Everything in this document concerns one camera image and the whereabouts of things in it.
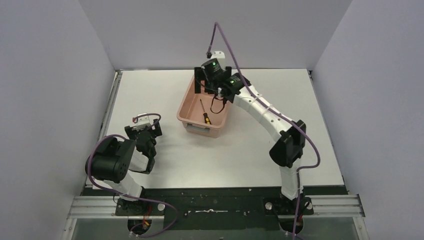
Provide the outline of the black yellow screwdriver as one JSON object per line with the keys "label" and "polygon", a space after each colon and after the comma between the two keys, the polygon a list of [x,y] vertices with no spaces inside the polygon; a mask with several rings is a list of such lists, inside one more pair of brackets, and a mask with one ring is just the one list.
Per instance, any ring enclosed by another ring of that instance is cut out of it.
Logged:
{"label": "black yellow screwdriver", "polygon": [[204,107],[204,104],[203,104],[202,99],[200,99],[199,101],[200,101],[200,105],[201,105],[201,108],[202,108],[202,111],[203,111],[202,115],[203,115],[204,123],[205,124],[208,124],[208,125],[211,125],[212,122],[211,122],[211,120],[210,120],[210,118],[208,116],[208,113],[205,110],[205,107]]}

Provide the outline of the aluminium front rail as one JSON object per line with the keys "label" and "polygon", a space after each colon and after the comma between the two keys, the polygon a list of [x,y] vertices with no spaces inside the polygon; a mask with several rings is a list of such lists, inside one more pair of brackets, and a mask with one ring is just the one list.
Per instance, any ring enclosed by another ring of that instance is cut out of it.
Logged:
{"label": "aluminium front rail", "polygon": [[[296,203],[274,188],[153,189],[153,203],[123,203],[114,195],[73,199],[62,239],[194,239],[212,236],[291,238]],[[300,236],[312,239],[369,238],[361,199],[352,194],[310,191],[299,208]]]}

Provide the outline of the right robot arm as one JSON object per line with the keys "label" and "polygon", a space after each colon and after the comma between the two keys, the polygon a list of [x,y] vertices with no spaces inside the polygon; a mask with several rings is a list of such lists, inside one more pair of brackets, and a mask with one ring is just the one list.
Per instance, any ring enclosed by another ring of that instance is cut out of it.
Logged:
{"label": "right robot arm", "polygon": [[296,169],[306,145],[306,124],[280,113],[240,71],[232,73],[231,67],[221,67],[217,58],[195,67],[194,80],[196,94],[204,89],[223,104],[231,103],[243,109],[264,127],[275,141],[269,156],[280,169],[281,194],[289,200],[296,199],[303,189]]}

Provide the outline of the aluminium table edge rail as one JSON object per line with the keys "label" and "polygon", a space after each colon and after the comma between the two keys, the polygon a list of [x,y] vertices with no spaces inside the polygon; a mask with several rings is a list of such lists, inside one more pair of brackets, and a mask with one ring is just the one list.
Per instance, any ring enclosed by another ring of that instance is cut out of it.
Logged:
{"label": "aluminium table edge rail", "polygon": [[117,97],[119,86],[121,83],[122,75],[123,73],[121,70],[115,71],[115,76],[114,76],[112,87],[109,93],[105,113],[103,115],[103,119],[100,125],[98,140],[102,139],[107,134],[107,130],[109,128],[109,124],[110,124],[110,120],[112,116],[113,107],[115,105],[116,97]]}

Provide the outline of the pink plastic bin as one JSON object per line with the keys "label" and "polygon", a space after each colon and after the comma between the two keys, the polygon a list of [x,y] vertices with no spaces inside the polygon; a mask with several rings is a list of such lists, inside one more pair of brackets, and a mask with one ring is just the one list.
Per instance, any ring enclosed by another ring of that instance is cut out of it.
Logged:
{"label": "pink plastic bin", "polygon": [[187,132],[211,138],[218,138],[225,127],[230,104],[223,105],[212,94],[195,93],[193,77],[181,101],[176,117]]}

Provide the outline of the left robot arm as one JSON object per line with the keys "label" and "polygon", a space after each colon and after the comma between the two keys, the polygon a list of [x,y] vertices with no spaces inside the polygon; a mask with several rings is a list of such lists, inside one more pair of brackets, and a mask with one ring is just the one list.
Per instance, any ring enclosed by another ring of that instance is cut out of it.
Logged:
{"label": "left robot arm", "polygon": [[93,157],[88,158],[85,172],[90,169],[94,180],[102,181],[114,193],[128,202],[128,208],[141,215],[148,208],[148,201],[142,197],[145,188],[130,176],[129,171],[150,174],[155,165],[156,138],[162,136],[160,120],[150,121],[148,116],[137,119],[133,126],[126,126],[127,138],[120,141],[117,136],[105,138],[96,148]]}

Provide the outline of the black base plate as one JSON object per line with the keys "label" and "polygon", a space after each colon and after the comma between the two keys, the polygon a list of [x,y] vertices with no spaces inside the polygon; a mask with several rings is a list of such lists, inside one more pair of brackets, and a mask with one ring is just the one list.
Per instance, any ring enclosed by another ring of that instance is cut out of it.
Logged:
{"label": "black base plate", "polygon": [[126,218],[129,228],[144,234],[141,222],[154,219],[175,231],[300,231],[306,217],[318,214],[322,197],[328,196],[334,203],[337,196],[347,194],[343,186],[308,186],[300,204],[284,197],[278,187],[147,189],[137,201],[126,201],[103,190],[85,190],[82,195],[93,199],[93,206],[84,207],[84,213]]}

